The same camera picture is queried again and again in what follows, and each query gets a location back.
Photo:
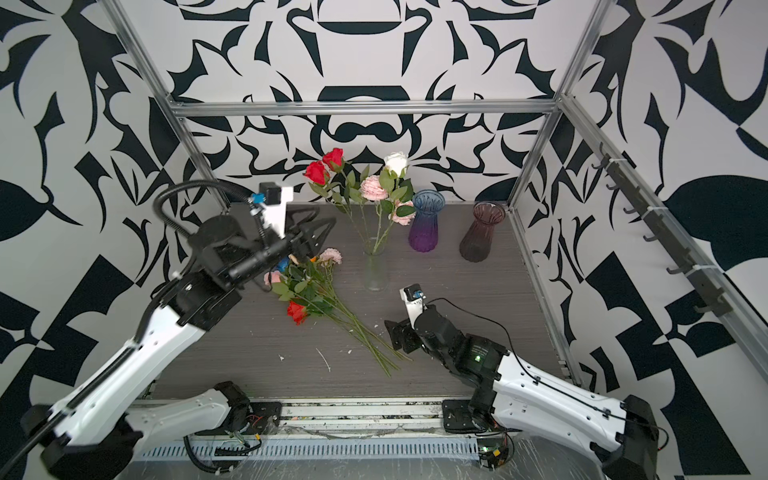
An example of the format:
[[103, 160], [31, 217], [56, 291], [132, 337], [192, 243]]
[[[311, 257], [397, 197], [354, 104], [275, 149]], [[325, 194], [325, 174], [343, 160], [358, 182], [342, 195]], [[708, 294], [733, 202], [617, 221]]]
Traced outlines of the smoky pink glass vase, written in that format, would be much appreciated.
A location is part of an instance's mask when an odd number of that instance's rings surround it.
[[474, 205], [473, 222], [459, 245], [460, 255], [467, 261], [484, 261], [492, 248], [495, 227], [506, 216], [505, 209], [498, 203], [482, 201]]

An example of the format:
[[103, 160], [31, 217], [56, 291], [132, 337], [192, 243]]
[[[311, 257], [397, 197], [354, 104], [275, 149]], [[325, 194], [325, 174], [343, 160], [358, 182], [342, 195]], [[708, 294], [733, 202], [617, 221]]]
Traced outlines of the purple blue glass vase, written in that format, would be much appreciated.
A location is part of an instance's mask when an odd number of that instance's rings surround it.
[[436, 190], [422, 190], [414, 195], [413, 206], [415, 216], [409, 231], [409, 245], [417, 252], [427, 253], [439, 242], [438, 215], [445, 207], [445, 199]]

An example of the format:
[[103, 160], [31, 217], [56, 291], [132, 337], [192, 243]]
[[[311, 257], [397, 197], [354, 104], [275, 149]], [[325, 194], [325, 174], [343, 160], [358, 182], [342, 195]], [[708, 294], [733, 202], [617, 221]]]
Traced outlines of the red rose stem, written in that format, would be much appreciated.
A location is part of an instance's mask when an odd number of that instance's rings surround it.
[[375, 241], [365, 212], [370, 201], [362, 194], [357, 171], [344, 159], [344, 150], [333, 148], [320, 160], [311, 162], [304, 177], [315, 194], [349, 219], [363, 241], [364, 249], [372, 253]]

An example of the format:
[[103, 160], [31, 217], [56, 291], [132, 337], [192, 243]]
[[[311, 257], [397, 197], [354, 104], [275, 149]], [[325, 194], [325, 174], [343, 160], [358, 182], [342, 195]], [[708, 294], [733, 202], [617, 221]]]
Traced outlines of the white rose stem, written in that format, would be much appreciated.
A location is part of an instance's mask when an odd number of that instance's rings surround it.
[[377, 229], [372, 252], [383, 251], [391, 229], [408, 226], [415, 217], [414, 188], [407, 178], [408, 157], [394, 152], [384, 158], [384, 166], [376, 175], [366, 180], [364, 197], [374, 204]]

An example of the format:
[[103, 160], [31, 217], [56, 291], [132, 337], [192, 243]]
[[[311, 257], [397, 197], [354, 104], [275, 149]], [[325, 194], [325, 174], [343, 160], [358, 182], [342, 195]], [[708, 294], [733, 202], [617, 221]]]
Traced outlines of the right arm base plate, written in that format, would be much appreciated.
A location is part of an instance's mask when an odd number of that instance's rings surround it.
[[499, 426], [491, 420], [483, 420], [470, 412], [470, 401], [446, 399], [441, 402], [442, 428], [450, 434], [495, 435], [518, 433], [519, 429]]

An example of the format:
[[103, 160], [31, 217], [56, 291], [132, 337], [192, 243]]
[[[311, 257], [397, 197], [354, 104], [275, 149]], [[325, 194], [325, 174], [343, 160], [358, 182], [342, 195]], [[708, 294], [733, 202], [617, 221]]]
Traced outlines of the pink peony flower stem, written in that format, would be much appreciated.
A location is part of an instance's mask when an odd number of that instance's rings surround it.
[[409, 226], [415, 216], [412, 182], [408, 178], [371, 175], [362, 181], [361, 198], [374, 207], [376, 229], [367, 241], [366, 250], [383, 251], [394, 226]]

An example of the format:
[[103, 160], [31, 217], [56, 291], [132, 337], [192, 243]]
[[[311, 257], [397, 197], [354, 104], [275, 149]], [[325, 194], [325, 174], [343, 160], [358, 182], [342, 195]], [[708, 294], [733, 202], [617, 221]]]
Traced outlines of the aluminium front rail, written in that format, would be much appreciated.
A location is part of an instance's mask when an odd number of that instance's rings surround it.
[[[444, 432], [439, 398], [422, 399], [295, 399], [283, 404], [281, 429], [308, 435], [377, 435], [390, 433]], [[557, 414], [509, 397], [490, 419], [499, 426], [539, 435], [567, 445], [585, 446], [591, 442], [608, 445], [623, 429], [622, 420], [603, 412], [586, 409]], [[223, 436], [245, 442], [258, 435], [241, 432], [246, 426], [247, 407], [228, 408], [211, 393], [188, 400], [157, 405], [141, 405], [122, 415], [122, 422], [144, 434], [144, 445], [160, 445], [185, 435]]]

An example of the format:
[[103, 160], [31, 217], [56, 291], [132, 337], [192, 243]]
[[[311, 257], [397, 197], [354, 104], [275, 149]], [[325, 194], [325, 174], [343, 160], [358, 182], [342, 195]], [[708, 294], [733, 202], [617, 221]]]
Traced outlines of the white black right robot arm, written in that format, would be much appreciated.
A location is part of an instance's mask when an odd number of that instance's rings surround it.
[[468, 410], [475, 424], [578, 451], [608, 479], [656, 478], [666, 432], [647, 401], [634, 395], [619, 400], [561, 380], [508, 347], [462, 332], [433, 305], [414, 301], [406, 308], [407, 319], [385, 324], [393, 349], [420, 349], [472, 387]]

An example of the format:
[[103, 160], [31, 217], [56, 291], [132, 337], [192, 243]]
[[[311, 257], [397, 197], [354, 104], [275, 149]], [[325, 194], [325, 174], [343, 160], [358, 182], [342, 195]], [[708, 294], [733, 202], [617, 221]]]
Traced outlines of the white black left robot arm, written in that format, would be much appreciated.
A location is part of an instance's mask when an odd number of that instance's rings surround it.
[[318, 209], [289, 212], [284, 232], [263, 224], [260, 213], [219, 215], [188, 238], [190, 267], [150, 301], [134, 337], [71, 394], [52, 405], [34, 405], [22, 417], [26, 441], [19, 461], [37, 445], [41, 461], [58, 479], [113, 479], [144, 451], [201, 431], [236, 433], [251, 402], [233, 382], [145, 413], [133, 401], [182, 352], [216, 326], [240, 301], [243, 286], [289, 257], [318, 255], [334, 228]]

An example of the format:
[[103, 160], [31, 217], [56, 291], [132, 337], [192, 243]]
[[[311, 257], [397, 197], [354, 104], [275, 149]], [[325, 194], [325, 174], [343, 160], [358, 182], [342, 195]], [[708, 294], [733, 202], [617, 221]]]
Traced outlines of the mixed artificial flower bouquet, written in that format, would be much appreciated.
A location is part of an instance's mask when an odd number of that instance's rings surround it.
[[309, 318], [326, 318], [367, 349], [386, 376], [399, 369], [398, 353], [347, 307], [334, 286], [335, 269], [343, 263], [342, 253], [327, 248], [306, 262], [289, 256], [263, 275], [262, 286], [286, 304], [286, 314], [301, 325]]

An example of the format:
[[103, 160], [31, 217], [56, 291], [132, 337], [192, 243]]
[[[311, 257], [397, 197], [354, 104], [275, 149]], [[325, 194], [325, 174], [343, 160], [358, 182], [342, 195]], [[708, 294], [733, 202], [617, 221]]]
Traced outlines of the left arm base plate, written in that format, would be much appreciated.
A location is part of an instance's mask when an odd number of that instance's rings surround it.
[[279, 401], [252, 402], [246, 415], [245, 435], [269, 435], [281, 425], [283, 404]]

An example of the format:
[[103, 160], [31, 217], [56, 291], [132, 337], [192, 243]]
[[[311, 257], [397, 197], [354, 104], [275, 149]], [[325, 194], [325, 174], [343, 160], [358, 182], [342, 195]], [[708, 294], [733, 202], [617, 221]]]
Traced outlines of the clear glass vase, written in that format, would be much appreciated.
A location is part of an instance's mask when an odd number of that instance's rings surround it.
[[383, 251], [365, 251], [364, 286], [372, 292], [384, 290], [388, 284], [387, 261]]

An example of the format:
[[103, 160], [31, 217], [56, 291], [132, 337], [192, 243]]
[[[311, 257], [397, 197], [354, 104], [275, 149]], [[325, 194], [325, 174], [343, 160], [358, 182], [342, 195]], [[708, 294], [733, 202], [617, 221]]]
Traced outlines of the black wall hook rack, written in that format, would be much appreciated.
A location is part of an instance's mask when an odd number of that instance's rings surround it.
[[719, 267], [699, 251], [671, 210], [651, 191], [629, 160], [612, 156], [603, 142], [599, 144], [599, 155], [600, 161], [595, 168], [605, 171], [612, 179], [613, 183], [608, 186], [610, 190], [620, 191], [628, 200], [630, 206], [624, 212], [646, 225], [650, 233], [643, 239], [659, 243], [674, 263], [666, 269], [667, 273], [684, 276], [703, 300], [704, 305], [696, 307], [695, 311], [717, 317], [733, 312], [724, 282], [718, 278]]

